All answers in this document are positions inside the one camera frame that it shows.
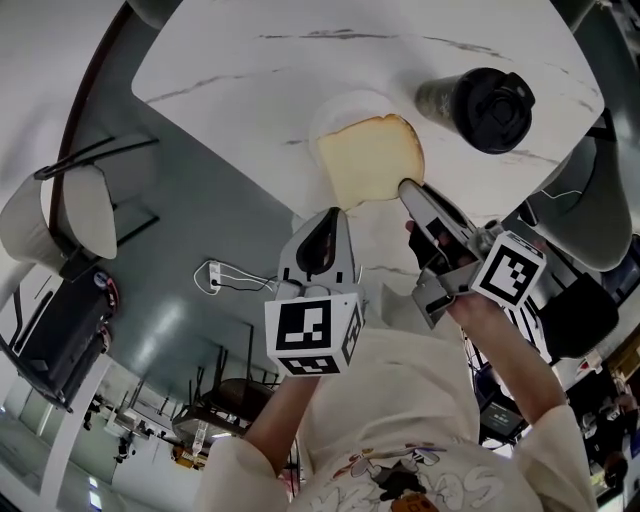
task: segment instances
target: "electrical outlet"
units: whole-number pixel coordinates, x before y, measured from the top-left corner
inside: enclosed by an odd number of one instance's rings
[[[209,263],[209,287],[213,293],[218,293],[220,291],[220,285],[215,283],[220,283],[220,263]]]

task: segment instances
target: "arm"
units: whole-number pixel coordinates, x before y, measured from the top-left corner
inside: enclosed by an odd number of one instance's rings
[[[244,440],[267,458],[279,475],[291,450],[319,377],[286,378],[251,425]]]
[[[497,304],[482,295],[468,295],[459,297],[449,313],[498,372],[530,425],[566,404],[549,365]]]

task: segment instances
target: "cartoon print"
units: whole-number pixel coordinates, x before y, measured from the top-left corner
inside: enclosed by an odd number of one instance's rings
[[[433,445],[426,447],[408,446],[402,450],[386,453],[370,453],[368,457],[356,461],[351,466],[351,476],[357,478],[367,473],[371,480],[384,492],[381,502],[391,501],[391,512],[438,512],[436,506],[426,496],[427,489],[420,483],[418,463],[427,461],[436,464],[440,458],[434,451],[445,451]],[[410,459],[400,459],[388,468],[373,465],[370,459],[384,460],[411,455]]]
[[[504,489],[504,483],[493,473],[491,468],[486,466],[478,466],[473,468],[467,476],[464,477],[464,488],[469,491],[479,491],[480,489],[487,489],[487,492],[480,498],[471,503],[473,508],[480,508],[485,503],[488,503]]]
[[[314,500],[312,511],[438,512],[434,503],[440,498],[448,510],[455,512],[462,510],[468,493],[474,494],[467,497],[472,500],[467,506],[478,509],[502,492],[504,483],[486,466],[473,467],[464,477],[440,473],[436,485],[432,485],[426,470],[440,461],[438,453],[446,451],[424,443],[388,452],[367,449],[354,454],[332,481],[347,473],[352,478],[366,478],[343,495],[335,489],[325,500]]]
[[[462,510],[464,504],[464,487],[458,475],[445,473],[436,483],[435,493],[441,497],[449,510]]]
[[[446,450],[443,448],[437,448],[433,443],[422,443],[422,444],[412,444],[407,443],[404,449],[394,450],[390,452],[374,452],[372,448],[366,448],[362,450],[362,453],[356,453],[351,455],[348,459],[348,464],[340,469],[338,469],[331,480],[336,480],[341,476],[351,472],[351,469],[354,465],[356,465],[359,461],[362,460],[370,460],[370,459],[390,459],[393,457],[404,457],[408,454],[413,454],[413,458],[417,463],[422,463],[427,466],[433,466],[436,464],[440,457],[435,454],[435,452],[445,452]],[[358,475],[354,475],[351,473],[351,476],[360,476],[363,474],[360,472]]]
[[[438,512],[424,494],[405,494],[391,504],[391,512]]]

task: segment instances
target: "white plate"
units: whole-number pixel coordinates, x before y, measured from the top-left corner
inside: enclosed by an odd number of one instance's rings
[[[393,103],[380,93],[367,89],[351,91],[324,103],[313,115],[309,125],[309,151],[320,169],[324,163],[318,150],[318,139],[339,132],[347,126],[371,119],[395,114]]]

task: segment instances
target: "white marble table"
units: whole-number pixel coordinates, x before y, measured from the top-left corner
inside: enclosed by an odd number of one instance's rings
[[[412,101],[422,81],[482,66],[517,72],[537,99],[529,134],[502,156],[427,121]],[[386,96],[414,126],[425,180],[477,224],[518,206],[604,107],[548,0],[185,0],[133,81],[136,96],[302,218],[335,202],[309,150],[314,114],[358,89]],[[418,267],[399,200],[349,215],[358,263],[407,292]]]

